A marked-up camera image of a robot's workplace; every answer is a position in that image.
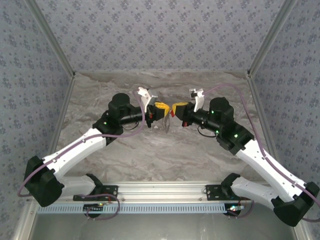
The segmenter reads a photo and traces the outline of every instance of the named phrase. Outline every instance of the yellow object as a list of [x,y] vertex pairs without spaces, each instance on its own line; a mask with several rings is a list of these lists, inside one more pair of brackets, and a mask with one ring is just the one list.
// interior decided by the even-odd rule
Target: yellow object
[[176,109],[178,106],[184,106],[184,105],[187,105],[188,102],[177,102],[175,104],[172,105],[172,111],[174,114],[176,114]]
[[170,111],[170,107],[167,104],[163,103],[163,102],[156,101],[154,105],[158,109],[164,109],[164,117],[167,116],[167,114]]

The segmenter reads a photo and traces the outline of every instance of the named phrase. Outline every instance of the wire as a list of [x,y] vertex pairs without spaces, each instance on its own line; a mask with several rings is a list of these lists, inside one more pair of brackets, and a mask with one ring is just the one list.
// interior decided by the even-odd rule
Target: wire
[[[135,96],[136,100],[139,103],[141,112],[144,113],[144,106],[139,98],[139,96],[137,95],[137,93],[135,91],[132,92],[133,95]],[[53,163],[54,161],[57,161],[59,158],[61,158],[63,155],[65,155],[66,153],[68,153],[69,151],[71,151],[72,149],[74,149],[75,147],[79,146],[80,144],[82,144],[83,142],[90,140],[90,139],[94,139],[94,138],[98,138],[98,137],[103,137],[103,138],[128,138],[131,136],[134,136],[138,133],[141,132],[141,130],[144,128],[144,124],[146,121],[146,116],[145,114],[142,114],[142,122],[141,122],[141,126],[138,128],[137,131],[132,132],[130,134],[126,134],[126,135],[112,135],[112,134],[95,134],[92,136],[88,136],[84,139],[81,139],[80,141],[76,142],[75,144],[71,145],[70,147],[68,147],[67,149],[63,150],[62,152],[60,152],[57,156],[55,156],[53,159],[51,159],[50,161],[47,161],[46,163],[44,163],[43,165],[41,165],[40,167],[38,167],[36,170],[34,170],[32,173],[30,173],[29,176],[27,176],[25,178],[25,180],[23,181],[22,185],[19,187],[17,195],[18,197],[31,197],[31,194],[21,194],[22,189],[26,186],[26,184],[30,181],[30,179],[36,175],[41,169],[45,168],[46,166],[48,166],[49,164]]]
[[217,135],[215,134],[214,136],[210,136],[210,135],[204,135],[202,132],[200,132],[200,130],[199,130],[199,128],[200,128],[201,126],[199,125],[198,126],[198,128],[197,128],[197,130],[198,130],[198,133],[201,135],[201,136],[204,136],[204,137],[206,137],[206,138],[215,138]]
[[112,214],[111,216],[107,216],[107,217],[100,217],[100,218],[93,218],[93,217],[90,217],[89,216],[89,212],[91,211],[91,209],[93,207],[89,207],[87,210],[86,210],[86,217],[88,218],[88,220],[94,220],[94,221],[103,221],[103,220],[109,220],[109,219],[113,219],[115,216],[118,215],[119,211],[120,211],[120,201],[119,199],[115,196],[115,195],[112,195],[112,194],[109,194],[109,193],[103,193],[103,194],[96,194],[96,195],[83,195],[83,194],[79,194],[78,196],[82,197],[82,198],[97,198],[97,197],[108,197],[109,199],[110,198],[113,198],[117,201],[118,203],[118,207],[115,211],[114,214]]
[[138,127],[139,126],[139,122],[137,122],[136,123],[136,125],[133,127],[133,128],[125,128],[124,126],[121,126],[124,130],[128,130],[128,131],[130,131],[130,130],[133,130],[133,129],[135,129],[136,127]]
[[[214,88],[211,88],[210,90],[208,91],[205,91],[203,93],[203,95],[207,95],[209,93],[211,93],[212,91],[216,90],[216,89],[219,89],[219,88],[222,88],[222,87],[232,87],[235,89],[235,91],[239,94],[240,98],[241,98],[241,101],[242,101],[242,104],[243,104],[243,108],[245,110],[245,113],[249,119],[249,122],[252,126],[252,129],[253,129],[253,132],[254,132],[254,135],[255,135],[255,138],[256,138],[256,141],[258,143],[258,146],[259,146],[259,149],[264,157],[264,159],[268,162],[268,164],[278,173],[280,174],[282,177],[284,177],[287,181],[289,181],[291,184],[293,184],[294,186],[296,186],[297,188],[299,188],[301,191],[303,191],[304,193],[306,193],[320,208],[320,200],[318,200],[315,196],[313,196],[308,190],[306,190],[303,186],[301,186],[300,184],[296,183],[295,181],[293,181],[292,179],[290,179],[290,177],[288,177],[287,175],[285,175],[281,170],[279,170],[271,161],[270,159],[267,157],[266,153],[265,153],[265,150],[263,148],[263,145],[262,145],[262,142],[261,142],[261,139],[260,139],[260,136],[258,134],[258,131],[256,129],[256,126],[251,118],[251,116],[249,115],[249,110],[247,108],[247,104],[246,104],[246,101],[245,101],[245,98],[244,96],[242,95],[240,89],[231,84],[231,83],[222,83],[218,86],[215,86]],[[319,223],[320,222],[320,218],[318,219],[308,219],[308,218],[302,218],[303,220],[307,221],[307,222],[310,222],[310,223]]]
[[239,202],[238,202],[238,206],[242,206],[242,204],[241,204],[241,201],[243,201],[244,200],[244,208],[246,208],[246,206],[247,206],[247,199],[245,198],[245,197],[241,197],[240,199],[239,199]]

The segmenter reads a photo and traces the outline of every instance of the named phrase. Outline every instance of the marble surface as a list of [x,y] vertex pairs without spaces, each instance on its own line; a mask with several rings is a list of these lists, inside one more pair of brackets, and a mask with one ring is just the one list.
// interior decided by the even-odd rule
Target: marble surface
[[[244,94],[250,114],[264,141],[258,114],[244,73],[241,72],[113,72],[77,73],[57,149],[84,134],[107,109],[116,93],[126,93],[137,106],[132,90],[139,86],[157,92],[159,101],[171,106],[189,102],[190,88],[208,90],[221,83],[237,85]],[[221,88],[206,97],[226,97],[234,107],[235,120],[251,130],[240,97],[230,88]],[[262,178],[245,162],[221,148],[214,138],[197,132],[197,126],[182,127],[170,117],[166,133],[163,120],[144,127],[140,134],[118,138],[74,166],[68,176],[93,173],[102,182],[114,181],[221,181],[230,173],[260,181]]]

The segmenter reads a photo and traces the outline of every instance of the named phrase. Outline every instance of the metal corner post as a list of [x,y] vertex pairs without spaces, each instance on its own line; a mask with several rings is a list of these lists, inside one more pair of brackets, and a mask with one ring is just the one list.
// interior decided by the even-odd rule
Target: metal corner post
[[41,29],[42,33],[44,34],[46,40],[50,44],[53,52],[55,53],[56,57],[59,59],[63,69],[68,74],[69,78],[73,77],[74,71],[64,53],[61,46],[59,45],[54,33],[52,32],[49,24],[41,12],[39,5],[36,3],[35,0],[24,0],[25,4],[29,8],[31,14],[34,17],[34,20],[38,24],[39,28]]
[[264,107],[261,103],[260,97],[259,97],[259,93],[257,90],[257,86],[255,84],[255,81],[253,80],[252,77],[247,77],[247,81],[248,81],[248,85],[249,88],[251,90],[252,93],[252,98],[253,98],[253,102],[254,105],[256,107],[256,110],[258,112],[258,116],[260,119],[260,123],[261,123],[261,127],[262,127],[262,131],[263,131],[263,135],[265,138],[265,142],[266,145],[268,147],[269,153],[271,156],[273,156],[275,159],[279,159],[279,155],[277,153],[277,149],[276,149],[276,145],[275,145],[275,141],[272,137],[272,133],[267,121],[267,117],[264,111]]
[[269,31],[267,32],[257,54],[255,55],[250,68],[249,68],[249,76],[254,76],[261,63],[265,59],[269,49],[271,48],[272,44],[274,43],[278,33],[282,29],[283,25],[285,24],[289,14],[291,13],[292,9],[296,5],[297,0],[284,0],[283,4],[281,5],[278,14],[276,15],[275,19]]
[[68,109],[68,105],[69,105],[69,101],[71,98],[71,94],[72,94],[72,90],[74,88],[75,85],[75,77],[73,76],[69,82],[68,88],[66,90],[65,96],[64,96],[64,100],[62,103],[62,107],[60,110],[60,114],[53,132],[53,136],[49,145],[49,149],[48,149],[48,155],[53,154],[56,151],[56,147],[58,144],[58,140],[60,137],[60,132],[62,129],[62,124],[64,123],[64,119],[66,116],[66,112]]

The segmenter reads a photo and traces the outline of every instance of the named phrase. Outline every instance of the black mounting bracket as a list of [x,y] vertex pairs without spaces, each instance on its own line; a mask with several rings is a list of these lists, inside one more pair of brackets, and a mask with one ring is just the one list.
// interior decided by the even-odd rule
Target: black mounting bracket
[[240,197],[236,195],[226,195],[222,186],[219,185],[206,185],[205,186],[206,199],[208,201],[239,201]]
[[[95,184],[95,188],[89,195],[99,195],[99,194],[111,194],[114,196],[118,196],[119,186],[117,185],[103,185],[102,182],[93,174],[88,173],[87,176],[91,178]],[[79,195],[73,196],[73,201],[76,202],[89,202],[89,201],[99,201],[99,202],[105,202],[105,201],[116,201],[112,197],[108,196],[98,196],[98,197],[84,197]]]

